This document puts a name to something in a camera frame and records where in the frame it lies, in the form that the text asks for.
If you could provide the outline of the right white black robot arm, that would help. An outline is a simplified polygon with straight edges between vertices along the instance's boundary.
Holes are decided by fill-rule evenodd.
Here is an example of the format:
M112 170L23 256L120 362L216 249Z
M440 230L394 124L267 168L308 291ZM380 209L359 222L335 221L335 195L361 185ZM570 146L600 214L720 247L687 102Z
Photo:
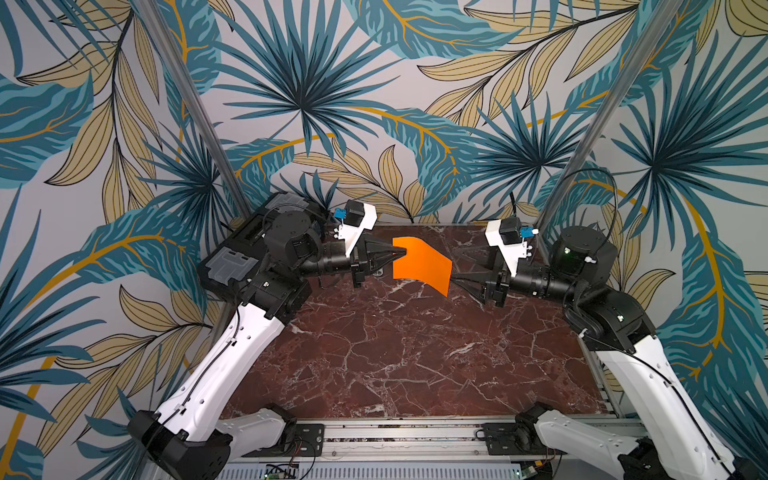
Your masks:
M717 438L684 390L645 308L609 286L618 250L605 234L566 228L546 264L528 262L527 238L513 219L489 222L485 236L487 270L455 274L453 283L498 307L511 293L560 304L569 327L615 376L646 431L619 436L538 403L518 417L529 442L616 479L758 478L757 467Z

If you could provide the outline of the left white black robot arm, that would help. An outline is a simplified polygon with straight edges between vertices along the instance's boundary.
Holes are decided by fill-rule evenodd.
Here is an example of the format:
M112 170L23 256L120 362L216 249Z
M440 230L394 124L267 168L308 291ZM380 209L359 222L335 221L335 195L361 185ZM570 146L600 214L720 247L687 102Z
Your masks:
M292 444L295 419L268 405L220 415L258 357L309 297L312 277L350 273L354 286L407 251L370 235L376 209L347 203L331 241L311 208L263 208L211 254L204 277L231 290L235 313L191 376L156 410L140 410L128 432L174 479L214 479L245 454Z

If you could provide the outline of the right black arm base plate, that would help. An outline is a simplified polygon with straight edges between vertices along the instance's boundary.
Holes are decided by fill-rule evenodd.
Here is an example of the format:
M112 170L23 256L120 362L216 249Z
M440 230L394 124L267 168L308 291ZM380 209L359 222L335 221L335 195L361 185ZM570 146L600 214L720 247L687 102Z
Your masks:
M562 451L545 446L535 429L524 423L484 423L474 432L491 456L534 455L556 457Z

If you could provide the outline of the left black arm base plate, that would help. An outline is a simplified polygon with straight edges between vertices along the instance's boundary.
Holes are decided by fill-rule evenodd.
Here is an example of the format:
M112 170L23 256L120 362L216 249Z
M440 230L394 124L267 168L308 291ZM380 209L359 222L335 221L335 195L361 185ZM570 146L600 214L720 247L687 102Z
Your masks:
M255 450L243 455L244 458L314 458L323 453L326 426L322 423L298 423L285 439L276 446Z

